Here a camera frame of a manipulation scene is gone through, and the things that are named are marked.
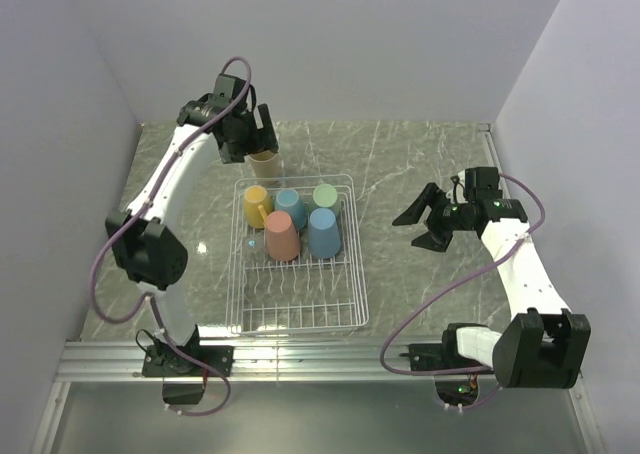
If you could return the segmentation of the beige plastic tumbler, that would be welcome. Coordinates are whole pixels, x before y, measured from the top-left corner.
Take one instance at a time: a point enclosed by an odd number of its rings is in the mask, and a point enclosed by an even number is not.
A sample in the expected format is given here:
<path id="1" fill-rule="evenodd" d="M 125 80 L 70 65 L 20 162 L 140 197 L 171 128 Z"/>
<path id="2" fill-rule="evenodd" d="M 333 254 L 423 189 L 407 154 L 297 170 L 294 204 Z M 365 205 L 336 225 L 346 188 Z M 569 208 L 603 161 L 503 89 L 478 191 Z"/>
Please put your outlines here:
<path id="1" fill-rule="evenodd" d="M 264 151 L 251 154 L 248 160 L 252 166 L 256 178 L 272 179 L 282 175 L 282 166 L 278 153 Z"/>

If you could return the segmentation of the light blue ceramic mug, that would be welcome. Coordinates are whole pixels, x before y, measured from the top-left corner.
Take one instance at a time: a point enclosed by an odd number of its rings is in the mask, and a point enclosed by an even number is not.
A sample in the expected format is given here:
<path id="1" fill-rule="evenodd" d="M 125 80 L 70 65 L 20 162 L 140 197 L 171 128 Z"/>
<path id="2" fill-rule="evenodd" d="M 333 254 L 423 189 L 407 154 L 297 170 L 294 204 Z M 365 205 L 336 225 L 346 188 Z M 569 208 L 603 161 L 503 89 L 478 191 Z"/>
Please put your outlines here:
<path id="1" fill-rule="evenodd" d="M 306 227 L 308 214 L 297 190 L 281 189 L 275 196 L 275 209 L 288 213 L 297 231 Z"/>

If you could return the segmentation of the yellow ceramic mug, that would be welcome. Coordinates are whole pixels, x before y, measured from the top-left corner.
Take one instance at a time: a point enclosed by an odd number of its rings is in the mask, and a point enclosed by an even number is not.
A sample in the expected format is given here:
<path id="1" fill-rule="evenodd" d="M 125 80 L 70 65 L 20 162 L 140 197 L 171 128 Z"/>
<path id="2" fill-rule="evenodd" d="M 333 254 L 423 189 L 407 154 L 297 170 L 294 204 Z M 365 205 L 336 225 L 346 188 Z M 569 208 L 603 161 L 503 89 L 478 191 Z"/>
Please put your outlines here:
<path id="1" fill-rule="evenodd" d="M 265 187 L 252 185 L 244 192 L 243 209 L 247 223 L 252 228 L 263 229 L 267 217 L 274 211 L 274 204 Z"/>

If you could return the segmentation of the green plastic tumbler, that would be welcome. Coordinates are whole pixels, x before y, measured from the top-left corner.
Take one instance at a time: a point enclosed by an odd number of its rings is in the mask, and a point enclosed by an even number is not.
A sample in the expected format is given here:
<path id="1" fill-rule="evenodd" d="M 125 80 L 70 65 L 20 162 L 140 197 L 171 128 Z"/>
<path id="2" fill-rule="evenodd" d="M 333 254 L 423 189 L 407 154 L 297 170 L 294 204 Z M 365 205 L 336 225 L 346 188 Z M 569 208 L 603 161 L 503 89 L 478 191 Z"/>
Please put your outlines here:
<path id="1" fill-rule="evenodd" d="M 320 208 L 330 210 L 335 217 L 339 216 L 340 199 L 338 191 L 333 185 L 322 183 L 314 188 L 310 198 L 309 213 Z"/>

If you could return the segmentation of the salmon pink plastic tumbler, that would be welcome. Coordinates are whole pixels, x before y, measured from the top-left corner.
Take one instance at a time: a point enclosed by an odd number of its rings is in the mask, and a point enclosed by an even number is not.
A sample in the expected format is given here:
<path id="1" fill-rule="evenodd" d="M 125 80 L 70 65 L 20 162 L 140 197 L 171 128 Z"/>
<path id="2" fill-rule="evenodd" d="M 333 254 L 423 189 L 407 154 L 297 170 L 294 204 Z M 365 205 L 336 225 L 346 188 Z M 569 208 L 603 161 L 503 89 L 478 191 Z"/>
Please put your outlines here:
<path id="1" fill-rule="evenodd" d="M 276 261 L 289 262 L 300 254 L 299 235 L 287 212 L 274 211 L 267 216 L 265 242 L 267 253 Z"/>

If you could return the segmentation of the clear faceted drinking glass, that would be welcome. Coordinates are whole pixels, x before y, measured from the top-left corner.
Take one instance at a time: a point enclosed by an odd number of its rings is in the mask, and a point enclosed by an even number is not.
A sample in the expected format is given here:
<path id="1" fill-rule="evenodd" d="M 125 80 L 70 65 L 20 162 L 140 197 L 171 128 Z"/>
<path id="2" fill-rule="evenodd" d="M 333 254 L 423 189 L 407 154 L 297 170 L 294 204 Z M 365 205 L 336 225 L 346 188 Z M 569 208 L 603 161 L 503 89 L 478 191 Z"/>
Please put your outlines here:
<path id="1" fill-rule="evenodd" d="M 264 237 L 262 235 L 247 236 L 243 246 L 243 259 L 249 265 L 261 264 L 264 262 L 266 249 Z"/>

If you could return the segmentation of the blue plastic tumbler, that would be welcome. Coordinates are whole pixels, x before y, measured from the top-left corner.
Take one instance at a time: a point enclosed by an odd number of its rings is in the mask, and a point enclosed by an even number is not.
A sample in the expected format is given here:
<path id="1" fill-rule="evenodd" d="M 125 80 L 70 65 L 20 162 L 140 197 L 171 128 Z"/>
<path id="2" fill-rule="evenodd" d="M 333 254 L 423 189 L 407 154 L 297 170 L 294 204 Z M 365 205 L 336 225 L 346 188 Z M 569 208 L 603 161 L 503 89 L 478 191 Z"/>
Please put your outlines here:
<path id="1" fill-rule="evenodd" d="M 328 208 L 316 208 L 309 216 L 309 249 L 318 259 L 335 257 L 341 249 L 337 218 Z"/>

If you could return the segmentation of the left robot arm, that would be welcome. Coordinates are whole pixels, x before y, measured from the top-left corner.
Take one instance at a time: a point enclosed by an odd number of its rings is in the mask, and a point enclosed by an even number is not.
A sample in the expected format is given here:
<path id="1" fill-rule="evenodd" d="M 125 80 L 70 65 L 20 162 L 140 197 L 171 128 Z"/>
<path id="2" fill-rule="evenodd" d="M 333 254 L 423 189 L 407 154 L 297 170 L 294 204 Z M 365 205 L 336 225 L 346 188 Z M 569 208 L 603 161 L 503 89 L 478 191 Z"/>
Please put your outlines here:
<path id="1" fill-rule="evenodd" d="M 165 362 L 177 375 L 196 372 L 202 355 L 191 345 L 197 325 L 181 280 L 189 254 L 175 233 L 187 198 L 214 160 L 270 159 L 278 150 L 269 108 L 258 103 L 254 86 L 221 73 L 212 92 L 181 108 L 169 147 L 145 187 L 106 218 L 117 266 L 150 297 L 163 337 L 174 343 Z"/>

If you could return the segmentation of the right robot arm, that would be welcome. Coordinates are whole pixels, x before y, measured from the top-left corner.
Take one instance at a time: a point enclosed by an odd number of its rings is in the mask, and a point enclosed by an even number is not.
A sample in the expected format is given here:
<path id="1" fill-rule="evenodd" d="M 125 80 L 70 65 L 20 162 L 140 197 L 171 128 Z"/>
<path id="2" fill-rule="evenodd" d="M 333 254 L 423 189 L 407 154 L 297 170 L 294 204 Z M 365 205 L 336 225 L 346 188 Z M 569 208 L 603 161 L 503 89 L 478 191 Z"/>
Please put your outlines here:
<path id="1" fill-rule="evenodd" d="M 498 272 L 511 321 L 502 332 L 477 323 L 451 323 L 429 357 L 409 348 L 407 374 L 442 376 L 493 373 L 502 388 L 570 389 L 581 371 L 591 335 L 587 317 L 570 310 L 553 286 L 534 245 L 539 228 L 522 203 L 500 187 L 505 174 L 472 167 L 453 176 L 450 191 L 425 185 L 394 225 L 424 223 L 414 247 L 444 252 L 456 232 L 473 232 L 491 255 L 482 274 Z"/>

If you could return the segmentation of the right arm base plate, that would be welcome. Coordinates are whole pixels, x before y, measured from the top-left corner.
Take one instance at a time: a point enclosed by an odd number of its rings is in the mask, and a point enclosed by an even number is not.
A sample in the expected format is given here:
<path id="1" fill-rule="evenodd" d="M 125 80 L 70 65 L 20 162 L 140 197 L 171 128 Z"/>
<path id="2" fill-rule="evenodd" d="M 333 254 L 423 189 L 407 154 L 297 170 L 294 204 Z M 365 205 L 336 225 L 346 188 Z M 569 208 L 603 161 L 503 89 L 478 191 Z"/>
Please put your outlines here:
<path id="1" fill-rule="evenodd" d="M 412 343 L 400 356 L 409 360 L 410 370 L 415 372 L 462 369 L 463 373 L 471 373 L 471 368 L 478 368 L 481 374 L 493 373 L 489 367 L 464 358 L 441 343 Z"/>

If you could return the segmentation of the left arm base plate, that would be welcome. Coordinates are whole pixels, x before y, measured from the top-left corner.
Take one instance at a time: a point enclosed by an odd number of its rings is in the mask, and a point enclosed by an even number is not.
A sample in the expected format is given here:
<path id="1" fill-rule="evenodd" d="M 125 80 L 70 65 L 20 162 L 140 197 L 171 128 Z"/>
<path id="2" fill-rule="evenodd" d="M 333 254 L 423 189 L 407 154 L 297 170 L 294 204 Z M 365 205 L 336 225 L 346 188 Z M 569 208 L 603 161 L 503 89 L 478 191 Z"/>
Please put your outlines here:
<path id="1" fill-rule="evenodd" d="M 224 376 L 231 373 L 234 348 L 223 346 L 198 346 L 187 354 L 203 364 L 207 364 Z M 149 345 L 145 348 L 145 357 L 141 375 L 150 378 L 197 377 L 205 374 L 205 369 L 183 356 L 178 355 L 168 345 L 161 343 L 158 347 Z"/>

